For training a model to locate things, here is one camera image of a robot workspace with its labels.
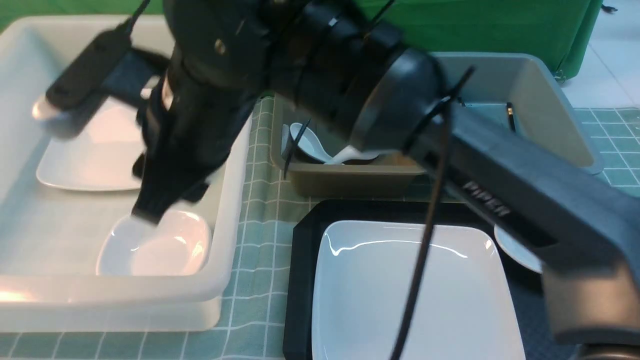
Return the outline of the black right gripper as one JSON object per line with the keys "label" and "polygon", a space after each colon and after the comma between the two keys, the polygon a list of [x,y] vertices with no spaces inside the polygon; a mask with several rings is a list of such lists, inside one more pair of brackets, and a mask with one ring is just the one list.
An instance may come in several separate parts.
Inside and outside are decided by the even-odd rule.
{"label": "black right gripper", "polygon": [[145,150],[132,169],[142,184],[131,215],[157,226],[179,201],[201,200],[255,103],[249,89],[162,76],[138,112]]}

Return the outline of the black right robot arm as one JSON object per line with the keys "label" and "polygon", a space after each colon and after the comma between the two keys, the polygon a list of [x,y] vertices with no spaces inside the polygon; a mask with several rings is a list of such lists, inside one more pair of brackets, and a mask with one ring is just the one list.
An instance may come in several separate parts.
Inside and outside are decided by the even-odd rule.
{"label": "black right robot arm", "polygon": [[171,63],[142,118],[132,214],[157,223],[228,157],[263,92],[360,151],[398,151],[542,260],[555,339],[639,345],[639,199],[469,108],[457,83],[352,0],[165,0]]}

